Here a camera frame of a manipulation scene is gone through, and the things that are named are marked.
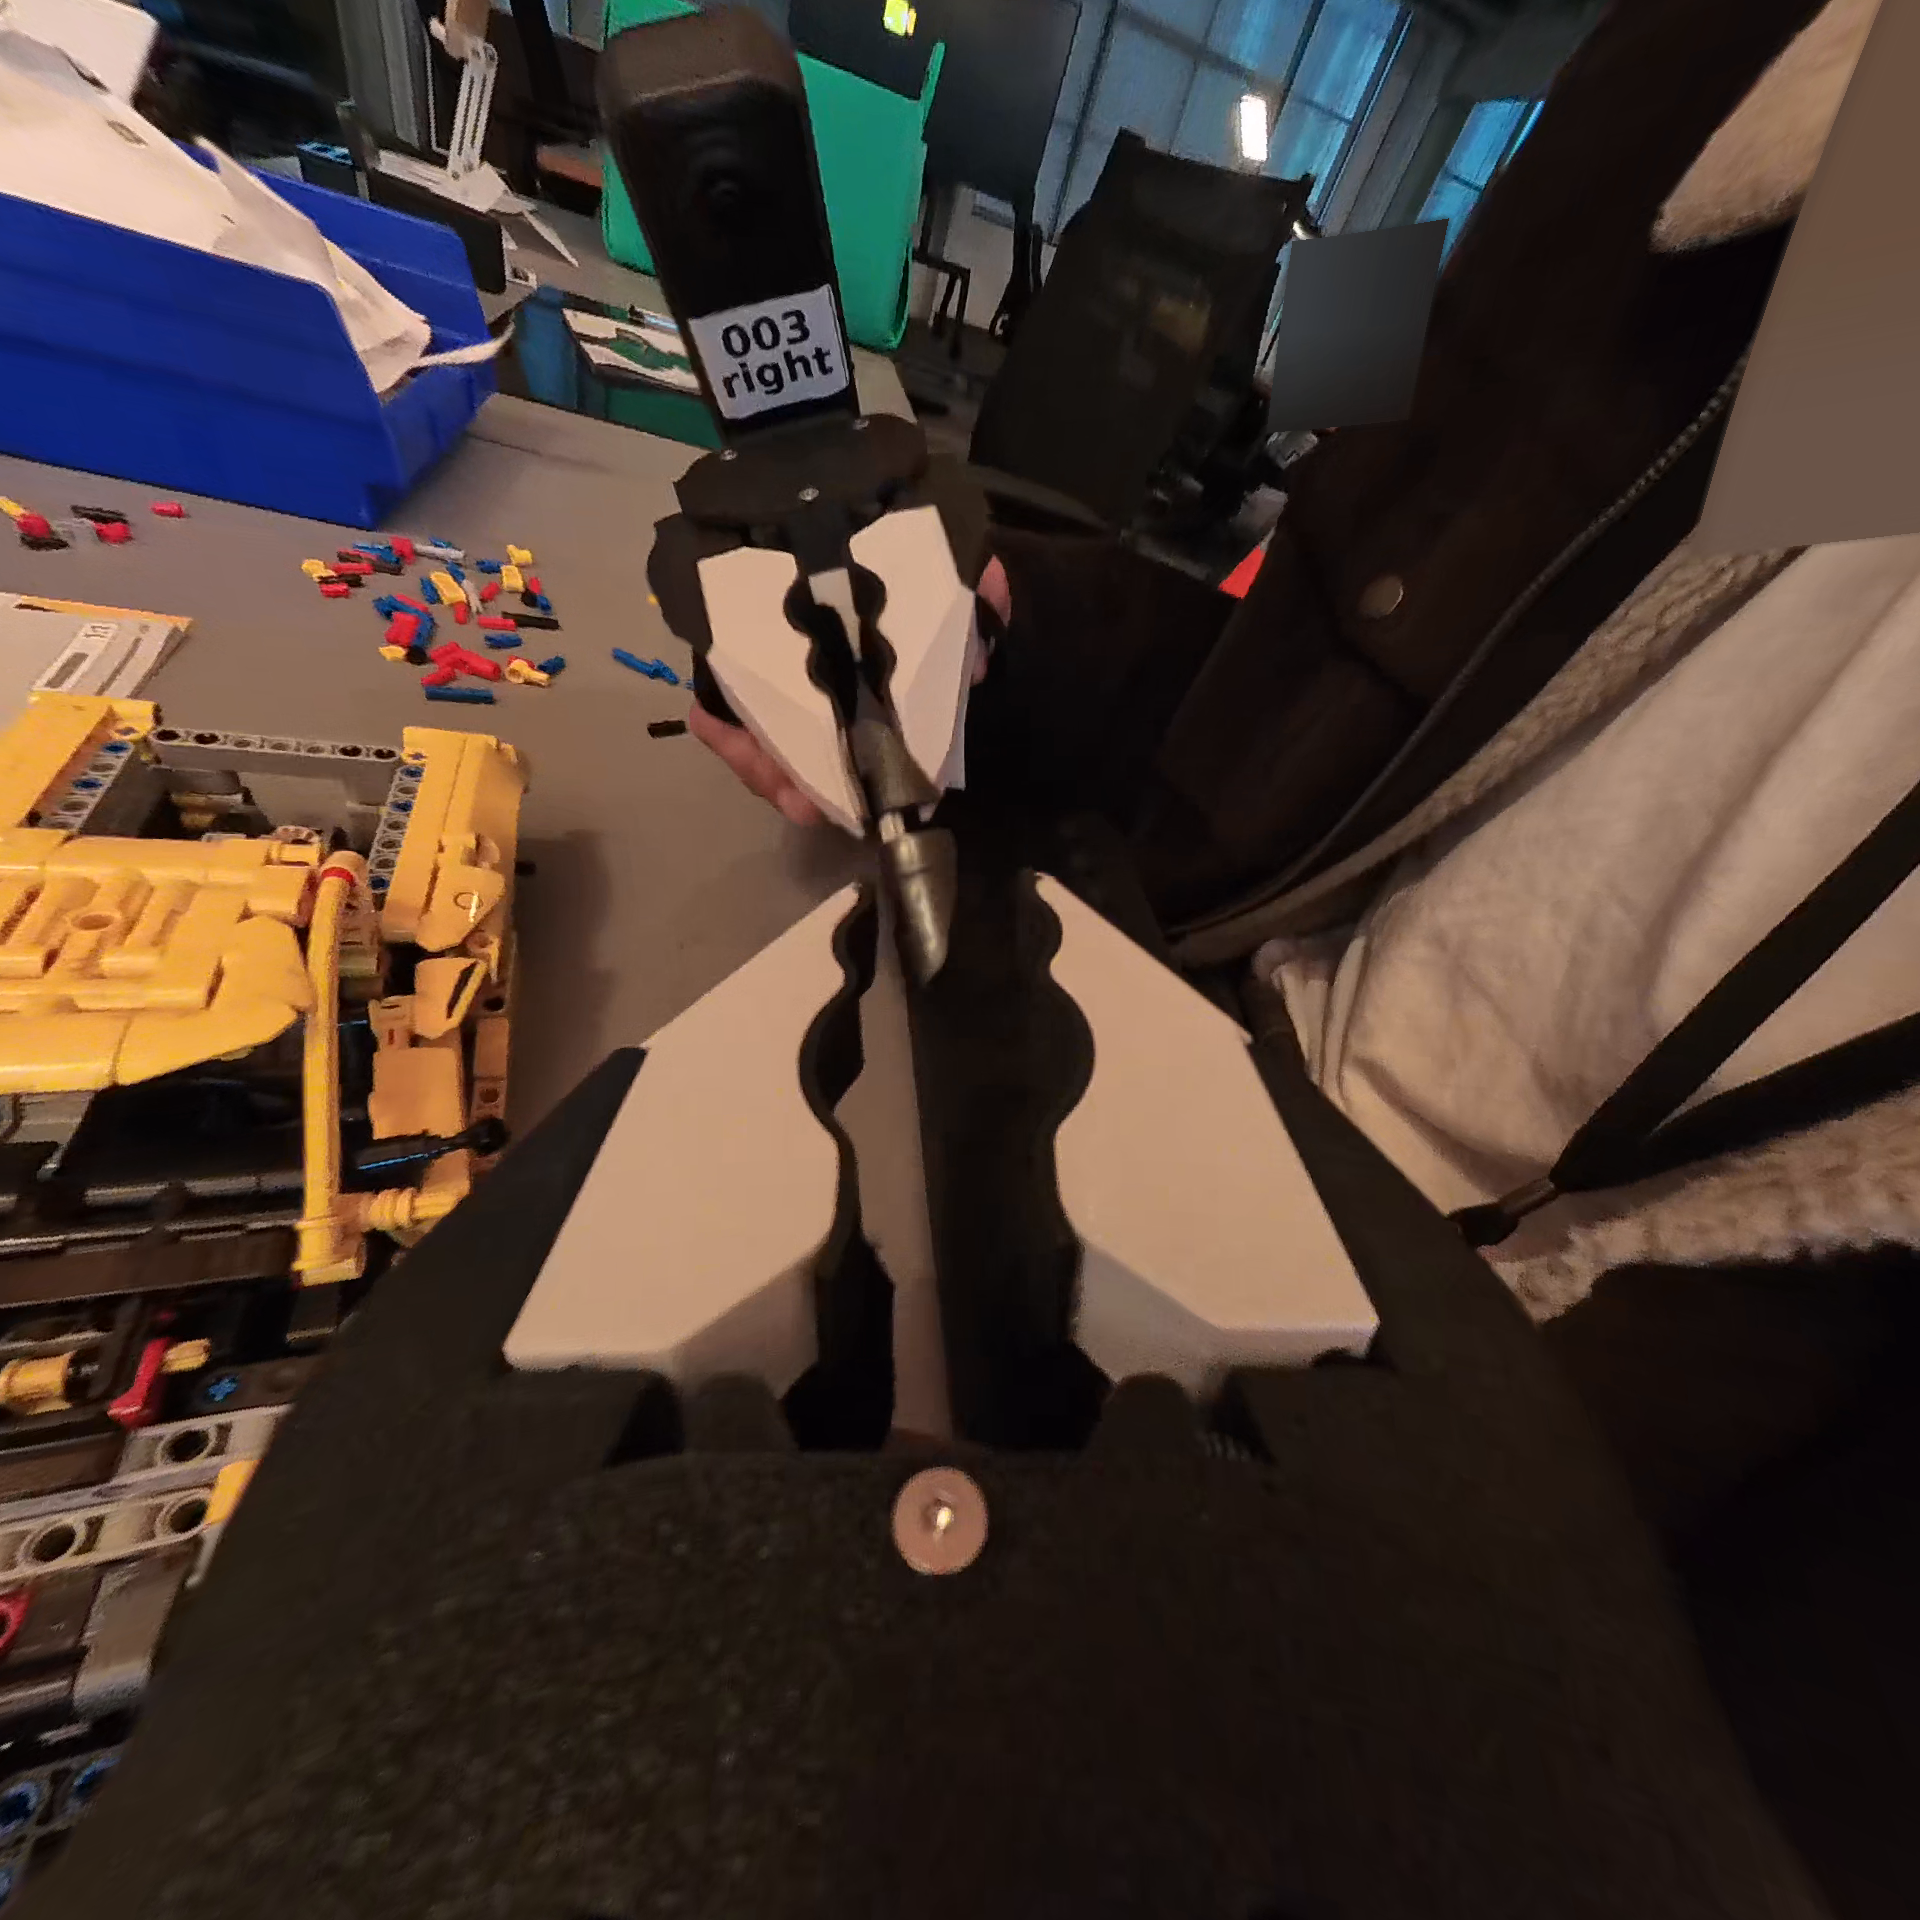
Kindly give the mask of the green plastic bin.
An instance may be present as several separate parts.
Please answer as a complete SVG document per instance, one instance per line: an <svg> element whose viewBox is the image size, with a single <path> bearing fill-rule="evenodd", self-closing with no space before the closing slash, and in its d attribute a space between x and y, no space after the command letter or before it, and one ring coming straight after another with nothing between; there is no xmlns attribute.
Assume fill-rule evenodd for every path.
<svg viewBox="0 0 1920 1920"><path fill-rule="evenodd" d="M594 103L613 37L700 9L703 3L607 3L604 47L596 50L590 83ZM925 125L940 85L942 47L933 53L933 78L925 83L921 94L898 94L806 53L796 61L818 156L844 337L857 349L892 357L904 341L910 243L921 214L926 154ZM645 231L611 156L611 136L604 136L596 219L611 260L655 276Z"/></svg>

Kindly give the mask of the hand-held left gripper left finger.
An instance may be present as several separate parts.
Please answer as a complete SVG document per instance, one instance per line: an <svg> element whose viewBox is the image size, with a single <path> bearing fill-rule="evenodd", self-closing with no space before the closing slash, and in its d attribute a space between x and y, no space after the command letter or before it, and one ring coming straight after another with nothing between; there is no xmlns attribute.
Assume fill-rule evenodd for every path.
<svg viewBox="0 0 1920 1920"><path fill-rule="evenodd" d="M507 1331L516 1372L892 1374L892 1279L839 1108L879 904L853 882L641 1045Z"/></svg>

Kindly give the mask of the white crumpled paper bags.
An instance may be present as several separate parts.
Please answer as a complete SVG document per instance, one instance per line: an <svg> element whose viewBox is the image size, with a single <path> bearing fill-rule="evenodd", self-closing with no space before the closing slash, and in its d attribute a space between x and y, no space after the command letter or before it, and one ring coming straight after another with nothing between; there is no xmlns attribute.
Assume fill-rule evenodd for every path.
<svg viewBox="0 0 1920 1920"><path fill-rule="evenodd" d="M182 147L138 103L155 19L133 3L3 3L3 195L324 294L375 396L436 367L485 367L495 337L433 349L316 222L208 141Z"/></svg>

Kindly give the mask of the person's right forearm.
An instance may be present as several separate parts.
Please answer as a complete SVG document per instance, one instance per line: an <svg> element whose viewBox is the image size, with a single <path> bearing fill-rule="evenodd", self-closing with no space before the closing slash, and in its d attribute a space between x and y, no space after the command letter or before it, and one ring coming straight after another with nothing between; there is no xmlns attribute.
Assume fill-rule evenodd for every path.
<svg viewBox="0 0 1920 1920"><path fill-rule="evenodd" d="M1239 601L1115 540L998 525L979 590L998 632L965 712L965 789L1025 818L1102 818L1170 928L1204 818L1160 754Z"/></svg>

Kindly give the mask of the person's right hand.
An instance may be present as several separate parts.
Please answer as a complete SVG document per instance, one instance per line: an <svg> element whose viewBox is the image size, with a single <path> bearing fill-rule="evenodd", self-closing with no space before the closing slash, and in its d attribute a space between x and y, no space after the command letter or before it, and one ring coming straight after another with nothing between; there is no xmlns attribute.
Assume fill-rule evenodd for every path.
<svg viewBox="0 0 1920 1920"><path fill-rule="evenodd" d="M1012 584L1003 555L997 553L987 559L977 582L977 621L979 639L973 645L973 686L988 674L997 642L1012 621ZM788 823L801 828L827 825L830 816L791 781L781 762L768 754L752 730L717 719L703 702L685 712L685 729L749 794L774 808Z"/></svg>

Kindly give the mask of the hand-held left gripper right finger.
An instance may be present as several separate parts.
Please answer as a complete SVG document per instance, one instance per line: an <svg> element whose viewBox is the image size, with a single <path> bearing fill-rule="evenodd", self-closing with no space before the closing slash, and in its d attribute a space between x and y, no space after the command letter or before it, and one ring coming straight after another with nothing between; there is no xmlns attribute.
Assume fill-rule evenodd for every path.
<svg viewBox="0 0 1920 1920"><path fill-rule="evenodd" d="M1309 1369L1378 1309L1256 1072L1249 1035L1062 882L1051 978L1090 1028L1056 1137L1079 1267L1071 1340L1099 1372Z"/></svg>

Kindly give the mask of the person's white shirt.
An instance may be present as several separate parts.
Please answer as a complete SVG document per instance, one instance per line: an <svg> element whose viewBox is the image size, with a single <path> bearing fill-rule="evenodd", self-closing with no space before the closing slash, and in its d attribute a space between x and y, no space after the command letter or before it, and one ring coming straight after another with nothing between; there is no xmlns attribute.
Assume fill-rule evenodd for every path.
<svg viewBox="0 0 1920 1920"><path fill-rule="evenodd" d="M1422 849L1271 939L1309 1079L1444 1212L1575 1130L1915 787L1915 540L1805 550Z"/></svg>

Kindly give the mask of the yellow toy brick car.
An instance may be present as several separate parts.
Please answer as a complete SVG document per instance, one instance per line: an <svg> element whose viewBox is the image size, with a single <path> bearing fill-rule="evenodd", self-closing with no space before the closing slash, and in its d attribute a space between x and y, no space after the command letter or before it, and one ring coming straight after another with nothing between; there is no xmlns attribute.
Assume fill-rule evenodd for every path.
<svg viewBox="0 0 1920 1920"><path fill-rule="evenodd" d="M324 1350L507 1147L525 785L484 730L3 730L3 1916Z"/></svg>

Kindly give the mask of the open instruction booklet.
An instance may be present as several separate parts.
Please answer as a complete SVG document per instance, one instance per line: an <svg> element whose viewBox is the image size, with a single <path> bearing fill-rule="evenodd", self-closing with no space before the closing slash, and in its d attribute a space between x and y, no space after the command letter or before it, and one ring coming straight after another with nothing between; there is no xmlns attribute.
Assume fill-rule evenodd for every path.
<svg viewBox="0 0 1920 1920"><path fill-rule="evenodd" d="M3 729L36 693L139 700L191 621L159 609L3 595Z"/></svg>

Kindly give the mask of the teal storage box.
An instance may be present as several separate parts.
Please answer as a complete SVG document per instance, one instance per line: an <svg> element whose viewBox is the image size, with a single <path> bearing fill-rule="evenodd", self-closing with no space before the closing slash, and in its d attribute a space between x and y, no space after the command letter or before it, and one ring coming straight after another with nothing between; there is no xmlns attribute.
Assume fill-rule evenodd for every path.
<svg viewBox="0 0 1920 1920"><path fill-rule="evenodd" d="M536 288L500 354L500 392L695 451L720 444L679 331L629 302Z"/></svg>

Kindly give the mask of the large pile of coloured pins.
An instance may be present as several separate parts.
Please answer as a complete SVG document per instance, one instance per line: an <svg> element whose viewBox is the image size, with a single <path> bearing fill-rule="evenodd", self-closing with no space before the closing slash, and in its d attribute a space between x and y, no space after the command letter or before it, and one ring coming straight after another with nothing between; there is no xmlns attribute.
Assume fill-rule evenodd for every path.
<svg viewBox="0 0 1920 1920"><path fill-rule="evenodd" d="M589 565L551 541L355 534L287 565L300 626L281 682L305 707L381 695L428 719L513 714L599 679L641 695L645 737L685 737L692 669L663 638L636 553Z"/></svg>

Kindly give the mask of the black office chair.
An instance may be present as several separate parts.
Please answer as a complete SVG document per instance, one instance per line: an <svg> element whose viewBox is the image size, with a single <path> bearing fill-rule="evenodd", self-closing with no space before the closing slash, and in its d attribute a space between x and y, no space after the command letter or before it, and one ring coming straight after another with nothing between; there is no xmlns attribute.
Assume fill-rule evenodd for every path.
<svg viewBox="0 0 1920 1920"><path fill-rule="evenodd" d="M1114 136L977 410L965 462L998 528L1130 534L1200 494L1249 428L1312 189Z"/></svg>

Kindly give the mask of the small cluster of coloured pins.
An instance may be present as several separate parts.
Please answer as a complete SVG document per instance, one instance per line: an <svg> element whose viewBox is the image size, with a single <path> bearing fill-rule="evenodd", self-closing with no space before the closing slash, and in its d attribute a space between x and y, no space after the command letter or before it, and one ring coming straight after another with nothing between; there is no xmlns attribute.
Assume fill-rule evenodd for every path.
<svg viewBox="0 0 1920 1920"><path fill-rule="evenodd" d="M142 521L110 507L68 504L64 513L40 513L36 507L3 494L3 521L29 553L64 553L64 550L125 550L138 540Z"/></svg>

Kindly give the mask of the dark grey cone-shaped piece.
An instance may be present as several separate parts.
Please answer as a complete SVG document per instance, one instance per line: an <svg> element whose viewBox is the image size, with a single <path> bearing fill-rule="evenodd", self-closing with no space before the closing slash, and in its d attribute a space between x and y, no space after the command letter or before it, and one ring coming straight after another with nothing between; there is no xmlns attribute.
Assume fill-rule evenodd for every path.
<svg viewBox="0 0 1920 1920"><path fill-rule="evenodd" d="M926 986L947 968L958 904L958 843L933 825L940 794L875 712L853 720L853 767L898 915L900 968Z"/></svg>

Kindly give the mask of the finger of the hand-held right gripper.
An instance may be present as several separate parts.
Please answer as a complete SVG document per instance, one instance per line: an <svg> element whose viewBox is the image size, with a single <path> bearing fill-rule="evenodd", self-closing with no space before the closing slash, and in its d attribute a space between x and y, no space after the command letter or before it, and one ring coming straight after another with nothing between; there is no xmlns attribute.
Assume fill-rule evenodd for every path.
<svg viewBox="0 0 1920 1920"><path fill-rule="evenodd" d="M709 618L709 679L733 720L832 825L868 835L868 804L843 737L843 719L814 665L814 638L791 618L801 563L778 550L700 559Z"/></svg>
<svg viewBox="0 0 1920 1920"><path fill-rule="evenodd" d="M965 704L977 661L977 590L936 507L882 513L850 541L862 652L904 754L942 796L965 785Z"/></svg>

